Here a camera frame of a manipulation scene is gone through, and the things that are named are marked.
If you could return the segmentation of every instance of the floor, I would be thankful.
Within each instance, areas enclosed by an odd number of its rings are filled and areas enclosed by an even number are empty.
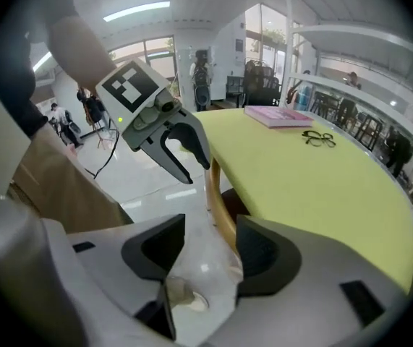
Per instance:
[[[177,306],[172,314],[177,342],[183,346],[198,346],[234,310],[236,285],[240,279],[230,267],[237,266],[237,259],[214,228],[206,210],[203,168],[190,153],[180,150],[176,140],[168,140],[166,144],[190,172],[193,184],[178,182],[143,151],[132,152],[122,138],[112,161],[96,181],[122,205],[134,222],[176,213],[186,215],[185,246],[171,275],[187,279],[194,290],[208,300],[210,309],[199,313]],[[112,147],[112,141],[103,141],[98,147],[98,137],[93,135],[85,138],[77,157],[84,167],[95,173],[110,156]],[[222,190],[230,188],[225,177],[221,181]]]

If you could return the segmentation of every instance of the table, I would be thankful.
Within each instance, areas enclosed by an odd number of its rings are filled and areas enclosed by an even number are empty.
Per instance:
[[[236,227],[221,198],[221,169],[252,216],[339,240],[394,279],[406,293],[413,276],[409,203],[388,174],[353,142],[306,145],[302,129],[268,129],[243,109],[197,113],[211,149],[208,206],[235,247]]]

